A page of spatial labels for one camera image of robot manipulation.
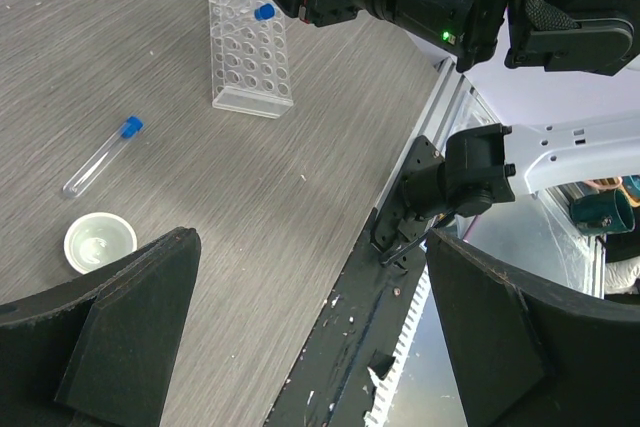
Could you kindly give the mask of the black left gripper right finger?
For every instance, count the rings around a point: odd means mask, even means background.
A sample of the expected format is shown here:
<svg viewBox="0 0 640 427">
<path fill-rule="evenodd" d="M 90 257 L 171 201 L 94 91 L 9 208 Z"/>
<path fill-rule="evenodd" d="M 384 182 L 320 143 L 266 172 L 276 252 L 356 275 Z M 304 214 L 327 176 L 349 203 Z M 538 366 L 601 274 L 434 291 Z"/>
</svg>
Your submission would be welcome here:
<svg viewBox="0 0 640 427">
<path fill-rule="evenodd" d="M 468 425 L 638 425 L 638 307 L 564 287 L 439 230 L 426 246 Z"/>
</svg>

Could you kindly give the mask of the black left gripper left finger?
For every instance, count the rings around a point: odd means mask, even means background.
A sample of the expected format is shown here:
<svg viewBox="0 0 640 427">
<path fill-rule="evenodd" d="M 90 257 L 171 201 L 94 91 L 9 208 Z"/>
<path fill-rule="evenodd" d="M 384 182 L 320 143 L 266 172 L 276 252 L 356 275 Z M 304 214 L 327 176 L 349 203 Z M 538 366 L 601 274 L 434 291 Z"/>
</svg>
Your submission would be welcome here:
<svg viewBox="0 0 640 427">
<path fill-rule="evenodd" d="M 196 230 L 179 227 L 3 304 L 2 425 L 159 425 L 200 256 Z"/>
</svg>

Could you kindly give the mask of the blue-capped test tube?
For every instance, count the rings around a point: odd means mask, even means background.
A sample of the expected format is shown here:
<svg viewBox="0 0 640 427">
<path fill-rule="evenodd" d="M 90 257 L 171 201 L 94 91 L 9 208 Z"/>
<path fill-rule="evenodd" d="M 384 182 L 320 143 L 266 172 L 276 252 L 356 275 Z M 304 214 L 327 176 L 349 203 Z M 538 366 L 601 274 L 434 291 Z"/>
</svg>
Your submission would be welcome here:
<svg viewBox="0 0 640 427">
<path fill-rule="evenodd" d="M 270 3 L 266 3 L 264 5 L 257 7 L 253 13 L 255 20 L 259 22 L 270 20 L 274 18 L 275 15 L 276 15 L 275 7 Z"/>
<path fill-rule="evenodd" d="M 67 198 L 84 194 L 101 173 L 128 147 L 143 129 L 143 121 L 130 116 L 64 184 L 62 193 Z"/>
</svg>

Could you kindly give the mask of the clear acrylic test tube rack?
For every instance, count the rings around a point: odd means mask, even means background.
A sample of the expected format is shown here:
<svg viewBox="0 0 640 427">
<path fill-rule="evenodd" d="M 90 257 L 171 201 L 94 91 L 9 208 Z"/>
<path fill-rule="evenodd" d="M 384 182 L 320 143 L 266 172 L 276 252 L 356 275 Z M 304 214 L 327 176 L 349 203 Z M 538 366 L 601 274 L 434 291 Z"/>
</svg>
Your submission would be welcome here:
<svg viewBox="0 0 640 427">
<path fill-rule="evenodd" d="M 293 105 L 284 14 L 256 21 L 271 0 L 208 0 L 212 106 L 277 119 Z"/>
</svg>

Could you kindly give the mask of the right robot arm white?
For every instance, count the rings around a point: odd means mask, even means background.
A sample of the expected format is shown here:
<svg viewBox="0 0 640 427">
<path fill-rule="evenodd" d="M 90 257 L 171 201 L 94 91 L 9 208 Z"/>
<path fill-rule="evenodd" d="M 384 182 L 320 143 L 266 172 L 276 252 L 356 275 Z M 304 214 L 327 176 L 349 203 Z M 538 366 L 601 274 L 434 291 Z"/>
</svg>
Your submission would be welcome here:
<svg viewBox="0 0 640 427">
<path fill-rule="evenodd" d="M 639 0 L 273 0 L 317 27 L 358 13 L 447 52 L 498 124 L 409 160 L 373 231 L 385 264 L 422 242 L 419 222 L 474 217 L 559 185 L 639 170 Z"/>
</svg>

